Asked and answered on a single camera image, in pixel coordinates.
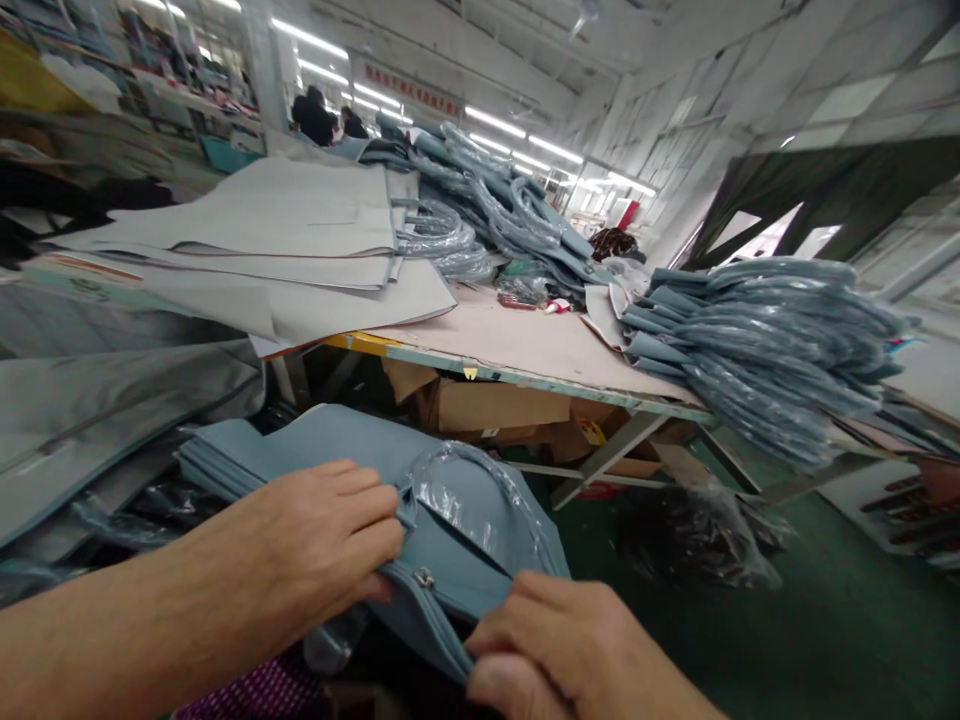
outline green floor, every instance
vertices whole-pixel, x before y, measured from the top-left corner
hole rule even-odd
[[[960,590],[883,553],[819,496],[782,509],[798,537],[775,560],[776,592],[651,587],[611,542],[626,507],[554,513],[571,571],[612,585],[731,717],[960,718]]]

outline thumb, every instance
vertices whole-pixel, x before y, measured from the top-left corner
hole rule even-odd
[[[467,698],[507,720],[573,720],[567,703],[531,661],[522,655],[491,654],[477,661]]]

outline worker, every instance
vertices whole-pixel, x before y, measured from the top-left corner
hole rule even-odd
[[[367,129],[363,126],[363,120],[353,111],[353,108],[344,105],[340,108],[340,117],[343,118],[344,135],[360,138],[361,140],[368,140],[370,138]]]
[[[286,475],[149,554],[0,611],[4,717],[157,717],[355,603],[389,602],[395,488],[340,460]],[[509,720],[722,717],[614,592],[532,572],[466,641],[467,695]]]
[[[324,107],[323,93],[316,85],[307,88],[306,96],[297,95],[290,116],[300,126],[300,132],[320,147],[333,142],[333,121]]]

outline table leg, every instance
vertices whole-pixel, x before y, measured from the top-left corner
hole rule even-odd
[[[697,437],[700,439],[700,442],[703,443],[707,452],[723,466],[724,470],[730,473],[730,476],[744,492],[748,492],[751,495],[760,495],[762,493],[760,486],[753,481],[753,478],[741,467],[740,463],[737,462],[727,449],[717,441],[713,433],[698,424]]]
[[[859,455],[857,453],[844,453],[830,467],[824,468],[819,472],[810,475],[797,475],[790,480],[768,487],[760,493],[760,499],[767,505],[782,505],[783,503],[796,500],[807,493],[813,492],[828,482],[850,475],[858,470],[883,462],[885,458],[872,455]]]
[[[306,412],[313,407],[310,397],[310,383],[307,382],[307,368],[303,362],[303,353],[295,351],[270,361],[277,374],[280,396],[293,405],[297,412]]]
[[[330,377],[323,384],[323,389],[320,390],[320,402],[333,402],[337,393],[343,388],[343,384],[353,375],[353,371],[362,358],[363,353],[356,350],[347,350],[340,362],[337,363],[336,369],[330,373]]]
[[[638,412],[620,428],[599,450],[588,457],[577,470],[578,477],[567,480],[550,495],[550,505],[559,510],[573,500],[581,490],[594,480],[599,480],[604,472],[620,458],[643,442],[669,420],[666,415],[654,415]]]

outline forearm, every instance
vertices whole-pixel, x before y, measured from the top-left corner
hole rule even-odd
[[[221,687],[305,628],[273,593],[184,562],[189,536],[0,612],[12,717],[149,718]]]

